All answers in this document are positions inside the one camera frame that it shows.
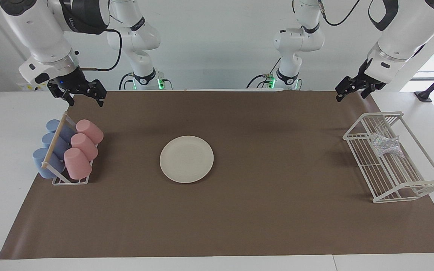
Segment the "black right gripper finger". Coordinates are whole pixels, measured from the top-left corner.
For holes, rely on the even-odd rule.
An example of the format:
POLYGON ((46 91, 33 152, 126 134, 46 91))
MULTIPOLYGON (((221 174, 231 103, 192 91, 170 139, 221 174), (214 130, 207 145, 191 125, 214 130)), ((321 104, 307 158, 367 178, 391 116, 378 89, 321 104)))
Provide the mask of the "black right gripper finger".
POLYGON ((69 106, 74 106, 75 101, 70 92, 65 89, 61 89, 55 81, 48 81, 47 87, 54 98, 62 99, 66 101, 69 106))
POLYGON ((107 90, 103 84, 98 80, 93 80, 93 99, 97 102, 99 107, 102 107, 107 95, 107 90))

